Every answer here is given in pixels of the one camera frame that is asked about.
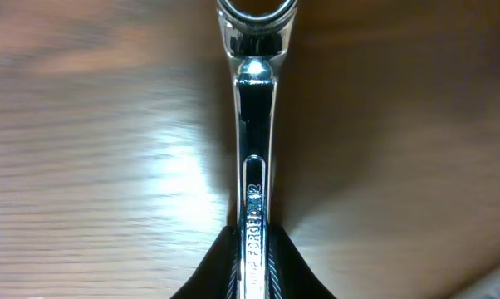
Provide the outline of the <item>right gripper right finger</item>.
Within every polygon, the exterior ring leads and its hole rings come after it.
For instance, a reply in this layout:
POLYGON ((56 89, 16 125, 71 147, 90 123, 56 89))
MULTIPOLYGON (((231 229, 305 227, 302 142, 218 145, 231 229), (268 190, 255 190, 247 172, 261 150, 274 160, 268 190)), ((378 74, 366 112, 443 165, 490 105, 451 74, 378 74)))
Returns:
POLYGON ((269 286, 273 299, 336 299, 311 271, 285 229, 269 228, 269 286))

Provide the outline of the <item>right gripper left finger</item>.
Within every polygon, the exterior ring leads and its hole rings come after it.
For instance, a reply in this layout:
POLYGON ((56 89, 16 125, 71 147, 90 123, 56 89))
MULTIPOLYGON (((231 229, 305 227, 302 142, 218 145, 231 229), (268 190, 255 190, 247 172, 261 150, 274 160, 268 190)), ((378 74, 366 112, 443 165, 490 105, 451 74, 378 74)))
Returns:
POLYGON ((225 298, 236 256, 236 245, 235 227, 224 227, 190 279, 171 299, 225 298))

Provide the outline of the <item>silver ring spanner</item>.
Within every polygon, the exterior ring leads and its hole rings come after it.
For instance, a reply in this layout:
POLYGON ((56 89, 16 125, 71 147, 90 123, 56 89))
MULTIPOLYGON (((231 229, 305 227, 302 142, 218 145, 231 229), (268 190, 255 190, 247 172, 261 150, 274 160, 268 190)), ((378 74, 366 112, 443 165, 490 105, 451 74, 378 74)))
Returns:
POLYGON ((237 136, 237 230, 235 295, 281 298, 270 248, 272 137, 277 86, 287 56, 297 0, 255 16, 218 0, 218 21, 233 87, 237 136))

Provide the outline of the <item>blue white product box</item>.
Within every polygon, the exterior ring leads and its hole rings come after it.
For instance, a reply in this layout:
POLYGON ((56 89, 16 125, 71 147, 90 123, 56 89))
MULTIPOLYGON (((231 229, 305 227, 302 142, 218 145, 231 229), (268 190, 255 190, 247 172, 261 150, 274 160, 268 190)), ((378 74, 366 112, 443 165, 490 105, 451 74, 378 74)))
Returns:
POLYGON ((500 267, 452 299, 500 299, 500 267))

